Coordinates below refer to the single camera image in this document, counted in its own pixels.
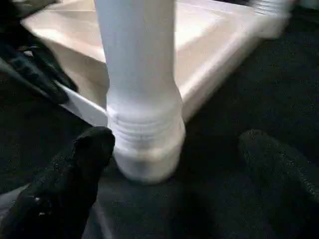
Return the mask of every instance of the dark fabric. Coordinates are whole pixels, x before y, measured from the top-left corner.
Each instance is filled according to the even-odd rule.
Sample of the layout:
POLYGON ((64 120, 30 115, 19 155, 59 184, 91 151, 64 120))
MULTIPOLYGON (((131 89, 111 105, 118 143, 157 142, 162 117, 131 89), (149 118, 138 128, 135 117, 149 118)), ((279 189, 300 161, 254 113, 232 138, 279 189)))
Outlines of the dark fabric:
POLYGON ((64 104, 69 98, 55 81, 77 91, 77 86, 64 73, 50 49, 21 24, 0 32, 0 59, 7 64, 2 69, 6 69, 11 80, 56 104, 64 104))
MULTIPOLYGON (((94 208, 84 238, 288 236, 268 219, 237 147, 240 134, 257 128, 319 164, 319 28, 301 15, 291 19, 279 39, 261 43, 188 123, 180 164, 171 179, 155 186, 139 185, 125 179, 111 162, 100 182, 100 208, 94 208)), ((0 158, 19 164, 15 173, 11 168, 12 180, 6 179, 17 187, 25 184, 35 165, 45 165, 50 153, 87 125, 5 82, 10 86, 0 101, 6 102, 0 104, 5 108, 0 135, 6 136, 0 137, 4 145, 0 158), (29 161, 33 167, 26 166, 29 161)), ((317 220, 303 222, 301 236, 316 238, 317 220)))
POLYGON ((1 0, 0 4, 0 32, 9 24, 26 18, 31 14, 56 3, 56 0, 1 0))
POLYGON ((20 193, 1 221, 0 238, 81 238, 114 143, 105 127, 72 141, 20 193))
POLYGON ((249 0, 217 0, 217 1, 223 1, 233 4, 240 4, 240 5, 248 5, 249 0))
MULTIPOLYGON (((319 227, 318 167, 296 149, 260 130, 240 136, 239 155, 280 238, 296 238, 309 221, 319 227)), ((318 238, 319 231, 312 237, 318 238)))
POLYGON ((88 127, 0 73, 0 194, 29 183, 88 127))

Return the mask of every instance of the dark carpet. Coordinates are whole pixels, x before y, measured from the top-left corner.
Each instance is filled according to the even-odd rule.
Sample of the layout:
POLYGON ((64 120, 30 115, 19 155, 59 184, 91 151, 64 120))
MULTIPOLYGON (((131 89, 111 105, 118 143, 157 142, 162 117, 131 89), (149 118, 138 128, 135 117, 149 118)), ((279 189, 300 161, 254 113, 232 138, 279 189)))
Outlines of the dark carpet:
MULTIPOLYGON (((269 223, 237 145, 241 133, 260 129, 319 166, 318 16, 296 9, 283 36, 260 44, 229 77, 188 123, 181 162, 170 180, 137 185, 114 164, 108 167, 99 192, 101 230, 124 239, 269 239, 295 238, 317 227, 309 226, 312 218, 306 229, 287 237, 269 223)), ((5 77, 0 91, 5 165, 0 192, 5 192, 28 182, 88 125, 5 77)), ((283 223, 289 225, 289 219, 283 223)))

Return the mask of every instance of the white table leg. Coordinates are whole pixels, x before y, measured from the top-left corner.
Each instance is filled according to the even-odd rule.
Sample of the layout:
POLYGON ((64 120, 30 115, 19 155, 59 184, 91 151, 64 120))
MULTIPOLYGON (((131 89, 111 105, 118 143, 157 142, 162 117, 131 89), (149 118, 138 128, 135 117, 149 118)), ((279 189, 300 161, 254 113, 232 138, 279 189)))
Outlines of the white table leg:
POLYGON ((290 9, 294 0, 251 0, 250 5, 255 13, 265 17, 267 26, 261 37, 275 38, 280 36, 290 18, 290 9))
POLYGON ((185 134, 173 79, 174 1, 95 4, 110 78, 107 113, 116 162, 128 178, 161 181, 176 168, 185 134))

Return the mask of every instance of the white painted wood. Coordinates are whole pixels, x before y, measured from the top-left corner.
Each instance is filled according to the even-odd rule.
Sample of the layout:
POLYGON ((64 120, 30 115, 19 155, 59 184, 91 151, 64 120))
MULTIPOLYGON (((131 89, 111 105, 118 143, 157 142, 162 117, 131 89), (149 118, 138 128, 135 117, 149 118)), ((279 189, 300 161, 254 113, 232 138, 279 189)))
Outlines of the white painted wood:
MULTIPOLYGON (((27 24, 48 40, 80 94, 104 107, 109 84, 96 13, 81 7, 43 12, 27 24)), ((254 48, 265 23, 251 7, 210 0, 181 0, 175 19, 174 78, 188 120, 254 48)))
POLYGON ((185 134, 173 78, 174 1, 95 4, 110 78, 107 112, 115 160, 131 179, 161 181, 175 170, 185 134))
MULTIPOLYGON (((96 13, 81 11, 79 2, 75 11, 57 8, 26 22, 56 51, 80 94, 102 106, 109 86, 108 63, 108 125, 117 136, 119 166, 128 177, 142 181, 160 180, 164 171, 170 174, 177 164, 183 124, 176 85, 183 100, 182 117, 189 120, 260 37, 279 32, 267 32, 272 29, 270 23, 278 21, 257 8, 179 0, 173 46, 173 1, 98 0, 105 57, 96 13), (88 91, 86 81, 99 90, 88 91), (165 152, 171 155, 164 157, 165 152)), ((75 92, 67 93, 71 101, 65 108, 92 125, 105 125, 103 108, 75 92)))
POLYGON ((251 0, 254 12, 265 22, 261 32, 263 38, 281 35, 290 18, 290 10, 295 0, 251 0))

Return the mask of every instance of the white table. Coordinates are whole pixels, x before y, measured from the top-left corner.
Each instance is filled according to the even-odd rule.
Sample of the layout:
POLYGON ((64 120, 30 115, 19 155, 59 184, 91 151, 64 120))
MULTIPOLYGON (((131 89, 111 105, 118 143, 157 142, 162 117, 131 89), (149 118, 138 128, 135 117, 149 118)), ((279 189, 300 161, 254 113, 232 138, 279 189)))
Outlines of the white table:
POLYGON ((47 40, 80 87, 80 94, 65 88, 71 100, 64 107, 110 127, 122 172, 153 183, 176 168, 184 121, 262 38, 281 33, 292 1, 95 4, 97 14, 92 0, 67 1, 26 24, 47 40))

